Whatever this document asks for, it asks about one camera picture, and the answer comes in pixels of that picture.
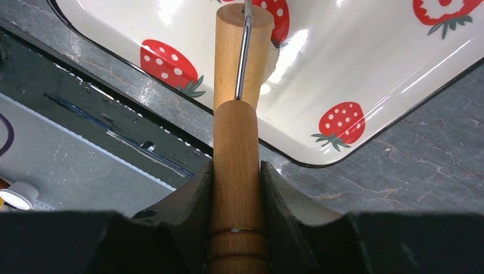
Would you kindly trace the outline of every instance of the white polka dot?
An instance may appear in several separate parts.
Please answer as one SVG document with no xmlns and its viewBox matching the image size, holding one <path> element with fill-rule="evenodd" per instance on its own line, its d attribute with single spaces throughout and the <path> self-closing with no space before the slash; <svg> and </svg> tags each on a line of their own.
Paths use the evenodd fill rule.
<svg viewBox="0 0 484 274">
<path fill-rule="evenodd" d="M 181 74 L 183 73 L 183 72 L 182 72 L 182 70 L 181 70 L 181 69 L 179 69 L 179 68 L 175 68 L 175 69 L 173 70 L 173 72 L 174 72 L 176 75 L 181 75 Z"/>
</svg>

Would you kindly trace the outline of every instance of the green strawberry leaf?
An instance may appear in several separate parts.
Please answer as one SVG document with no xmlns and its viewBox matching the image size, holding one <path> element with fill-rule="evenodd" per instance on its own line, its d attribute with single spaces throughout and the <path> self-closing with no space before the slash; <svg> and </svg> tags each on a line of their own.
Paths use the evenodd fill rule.
<svg viewBox="0 0 484 274">
<path fill-rule="evenodd" d="M 457 23 L 459 23 L 459 25 L 461 25 L 461 26 L 465 26 L 465 25 L 466 25 L 465 21 L 464 21 L 462 18 L 456 18 L 455 20 L 456 20 L 456 21 L 457 21 Z"/>
<path fill-rule="evenodd" d="M 445 35 L 447 35 L 447 29 L 449 28 L 449 23 L 445 22 L 443 24 L 443 30 L 442 30 L 442 40 L 445 38 Z"/>
<path fill-rule="evenodd" d="M 455 20 L 455 19 L 451 19 L 451 20 L 449 20 L 449 28 L 450 28 L 451 30 L 455 30 L 456 25 L 457 25 L 457 24 L 456 24 L 456 20 Z"/>
<path fill-rule="evenodd" d="M 442 25 L 443 25 L 443 23 L 439 23 L 439 24 L 431 27 L 430 30 L 429 30 L 429 33 L 427 33 L 427 35 L 430 35 L 430 34 L 436 32 Z"/>
<path fill-rule="evenodd" d="M 469 22 L 469 23 L 472 23 L 472 17 L 466 15 L 466 16 L 462 16 L 461 19 L 464 21 L 464 22 Z"/>
<path fill-rule="evenodd" d="M 205 94 L 205 91 L 196 91 L 196 92 L 194 92 L 192 94 L 187 94 L 187 95 L 190 96 L 190 97 L 192 97 L 192 98 L 198 98 L 198 97 L 200 97 L 200 96 L 202 96 L 204 94 Z"/>
<path fill-rule="evenodd" d="M 342 146 L 342 147 L 351 148 L 351 147 L 350 147 L 349 145 L 347 145 L 347 144 L 340 143 L 339 145 L 340 145 L 340 146 Z"/>
<path fill-rule="evenodd" d="M 341 150 L 338 147 L 338 144 L 337 143 L 333 142 L 332 144 L 333 144 L 334 149 L 336 149 L 338 152 L 341 152 Z"/>
<path fill-rule="evenodd" d="M 201 85 L 202 82 L 203 82 L 203 75 L 200 76 L 198 81 L 195 83 L 195 87 L 193 88 L 193 90 L 196 90 Z"/>
<path fill-rule="evenodd" d="M 196 89 L 200 87 L 202 82 L 203 75 L 197 80 L 195 85 L 193 85 L 193 81 L 190 81 L 185 88 L 182 88 L 180 86 L 177 86 L 176 88 L 192 98 L 198 98 L 205 94 L 205 91 L 196 91 Z"/>
<path fill-rule="evenodd" d="M 287 42 L 279 43 L 277 40 L 274 40 L 274 39 L 271 40 L 271 42 L 274 45 L 274 47 L 276 47 L 276 49 L 281 49 L 281 48 L 283 48 L 283 47 L 285 47 L 285 46 L 288 45 Z"/>
<path fill-rule="evenodd" d="M 331 145 L 333 145 L 334 149 L 336 149 L 339 152 L 341 152 L 340 146 L 350 148 L 349 145 L 343 143 L 343 140 L 341 138 L 336 137 L 336 133 L 332 133 L 329 136 L 325 136 L 324 134 L 313 134 L 311 136 L 312 137 L 318 137 L 316 142 L 326 141 L 326 143 L 322 144 L 321 147 L 325 147 L 327 144 L 331 143 Z"/>
</svg>

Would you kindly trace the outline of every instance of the white plastic cap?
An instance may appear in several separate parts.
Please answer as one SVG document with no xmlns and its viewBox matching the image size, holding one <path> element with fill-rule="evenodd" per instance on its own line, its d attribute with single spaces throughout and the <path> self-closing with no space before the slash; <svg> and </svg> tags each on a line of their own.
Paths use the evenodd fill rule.
<svg viewBox="0 0 484 274">
<path fill-rule="evenodd" d="M 0 198 L 16 208 L 29 210 L 34 208 L 34 201 L 39 191 L 29 183 L 18 181 L 9 188 L 0 190 Z"/>
</svg>

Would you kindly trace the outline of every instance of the enamel tray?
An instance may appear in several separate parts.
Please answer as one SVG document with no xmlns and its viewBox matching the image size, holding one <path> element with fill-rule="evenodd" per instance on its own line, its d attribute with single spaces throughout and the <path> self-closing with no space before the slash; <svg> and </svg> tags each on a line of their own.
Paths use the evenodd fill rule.
<svg viewBox="0 0 484 274">
<path fill-rule="evenodd" d="M 212 108 L 215 16 L 230 0 L 51 0 L 98 46 Z M 280 49 L 259 137 L 335 163 L 484 57 L 483 0 L 253 0 Z"/>
</svg>

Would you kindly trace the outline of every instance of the wooden dowel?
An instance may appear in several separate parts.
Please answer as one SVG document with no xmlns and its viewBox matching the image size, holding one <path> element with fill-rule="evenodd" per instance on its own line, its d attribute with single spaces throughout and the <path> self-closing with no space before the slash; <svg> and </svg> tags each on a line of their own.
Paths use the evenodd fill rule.
<svg viewBox="0 0 484 274">
<path fill-rule="evenodd" d="M 215 111 L 214 126 L 208 273 L 268 273 L 256 112 L 247 102 L 228 101 Z"/>
<path fill-rule="evenodd" d="M 213 111 L 233 100 L 244 28 L 244 5 L 234 3 L 218 9 L 215 29 L 215 92 Z M 257 109 L 260 86 L 271 42 L 274 17 L 261 7 L 253 6 L 251 40 L 245 69 L 242 100 Z"/>
<path fill-rule="evenodd" d="M 234 100 L 243 4 L 217 11 L 213 130 L 214 182 L 207 273 L 270 273 L 261 198 L 256 107 L 273 16 L 253 6 L 242 100 Z"/>
</svg>

